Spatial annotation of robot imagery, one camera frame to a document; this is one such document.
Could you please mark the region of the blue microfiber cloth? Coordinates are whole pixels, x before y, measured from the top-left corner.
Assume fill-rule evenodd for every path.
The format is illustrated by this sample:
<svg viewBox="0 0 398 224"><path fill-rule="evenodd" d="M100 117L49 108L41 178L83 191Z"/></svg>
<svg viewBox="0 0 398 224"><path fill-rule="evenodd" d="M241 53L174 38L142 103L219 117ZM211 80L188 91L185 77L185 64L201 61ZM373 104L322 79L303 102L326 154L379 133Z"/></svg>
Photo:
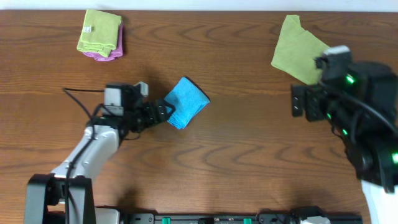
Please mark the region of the blue microfiber cloth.
<svg viewBox="0 0 398 224"><path fill-rule="evenodd" d="M177 129L184 129L210 102L210 99L190 79L183 77L164 100L174 106L168 122Z"/></svg>

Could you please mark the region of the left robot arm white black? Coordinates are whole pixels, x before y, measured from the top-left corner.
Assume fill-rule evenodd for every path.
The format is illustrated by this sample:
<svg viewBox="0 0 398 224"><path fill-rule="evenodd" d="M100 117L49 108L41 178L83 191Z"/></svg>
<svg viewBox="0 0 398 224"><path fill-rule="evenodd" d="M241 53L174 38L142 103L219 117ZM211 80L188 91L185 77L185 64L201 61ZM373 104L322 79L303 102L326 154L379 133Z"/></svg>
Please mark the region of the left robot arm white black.
<svg viewBox="0 0 398 224"><path fill-rule="evenodd" d="M35 174L27 184L24 223L126 223L123 213L97 207L93 182L129 133L167 121L175 111L164 99L146 101L149 87L107 84L104 101L93 112L71 154L49 174Z"/></svg>

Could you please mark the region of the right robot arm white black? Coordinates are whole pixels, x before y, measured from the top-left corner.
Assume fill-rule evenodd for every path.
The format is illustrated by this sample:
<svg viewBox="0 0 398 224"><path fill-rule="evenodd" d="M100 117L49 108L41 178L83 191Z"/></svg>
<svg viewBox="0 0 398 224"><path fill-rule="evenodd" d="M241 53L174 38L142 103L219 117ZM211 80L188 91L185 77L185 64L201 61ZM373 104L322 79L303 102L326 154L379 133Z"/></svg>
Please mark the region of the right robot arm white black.
<svg viewBox="0 0 398 224"><path fill-rule="evenodd" d="M346 46L315 59L321 76L292 85L294 117L326 120L345 145L372 223L397 223L397 75L378 62L354 62Z"/></svg>

